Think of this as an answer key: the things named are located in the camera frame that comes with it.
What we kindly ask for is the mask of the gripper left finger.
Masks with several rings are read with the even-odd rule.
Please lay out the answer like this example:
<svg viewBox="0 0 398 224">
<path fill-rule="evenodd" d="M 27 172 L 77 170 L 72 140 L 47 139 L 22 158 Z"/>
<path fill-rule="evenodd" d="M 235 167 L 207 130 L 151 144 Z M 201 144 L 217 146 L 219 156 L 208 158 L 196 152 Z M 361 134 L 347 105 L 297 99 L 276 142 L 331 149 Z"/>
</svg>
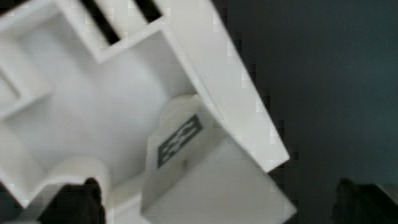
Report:
<svg viewBox="0 0 398 224">
<path fill-rule="evenodd" d="M 66 184 L 27 207 L 16 224 L 107 224 L 102 187 L 88 178 L 82 184 Z"/>
</svg>

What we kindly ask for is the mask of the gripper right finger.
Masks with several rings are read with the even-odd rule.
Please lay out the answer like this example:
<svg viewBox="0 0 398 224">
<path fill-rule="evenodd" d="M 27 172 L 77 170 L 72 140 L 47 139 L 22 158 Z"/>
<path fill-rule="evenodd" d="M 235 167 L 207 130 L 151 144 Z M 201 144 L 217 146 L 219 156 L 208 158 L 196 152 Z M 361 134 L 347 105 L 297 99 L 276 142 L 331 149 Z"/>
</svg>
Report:
<svg viewBox="0 0 398 224">
<path fill-rule="evenodd" d="M 336 187 L 336 224 L 398 224 L 398 203 L 386 191 L 350 179 Z"/>
</svg>

